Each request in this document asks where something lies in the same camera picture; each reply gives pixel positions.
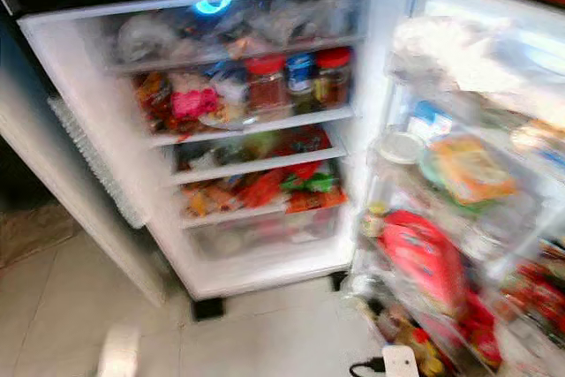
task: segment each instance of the refrigerator foot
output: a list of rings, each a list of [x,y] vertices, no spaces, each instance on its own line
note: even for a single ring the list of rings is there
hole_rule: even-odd
[[[332,279],[332,289],[333,291],[339,291],[342,286],[342,281],[347,277],[347,271],[335,271],[329,275]]]
[[[195,321],[212,320],[225,314],[224,298],[192,300],[192,319]]]

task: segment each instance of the tiled floor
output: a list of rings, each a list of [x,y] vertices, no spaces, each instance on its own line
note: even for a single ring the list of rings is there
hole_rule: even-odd
[[[338,377],[380,351],[358,314],[318,279],[231,298],[192,323],[176,295],[151,306],[88,236],[0,276],[0,376],[77,377],[113,323],[139,328],[139,377]]]

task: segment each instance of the jar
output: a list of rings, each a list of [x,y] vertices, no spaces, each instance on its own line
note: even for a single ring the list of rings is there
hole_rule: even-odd
[[[245,61],[249,72],[249,109],[261,112],[290,104],[284,85],[284,56],[255,57]]]
[[[332,108],[347,102],[350,57],[348,48],[322,50],[316,55],[319,70],[314,96],[323,106]]]
[[[313,56],[301,53],[290,57],[286,62],[288,71],[288,90],[297,114],[313,112],[312,68]]]

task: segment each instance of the power cord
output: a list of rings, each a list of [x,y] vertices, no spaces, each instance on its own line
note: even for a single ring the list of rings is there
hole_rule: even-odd
[[[385,360],[383,358],[373,357],[366,362],[357,362],[350,366],[350,375],[353,377],[362,377],[361,375],[355,372],[356,368],[369,368],[370,370],[375,371],[376,373],[384,373],[385,372]]]

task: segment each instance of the crisper drawer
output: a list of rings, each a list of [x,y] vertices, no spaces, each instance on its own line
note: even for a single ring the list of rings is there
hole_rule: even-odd
[[[268,214],[200,227],[191,233],[199,255],[224,259],[274,244],[301,244],[334,236],[339,207]]]

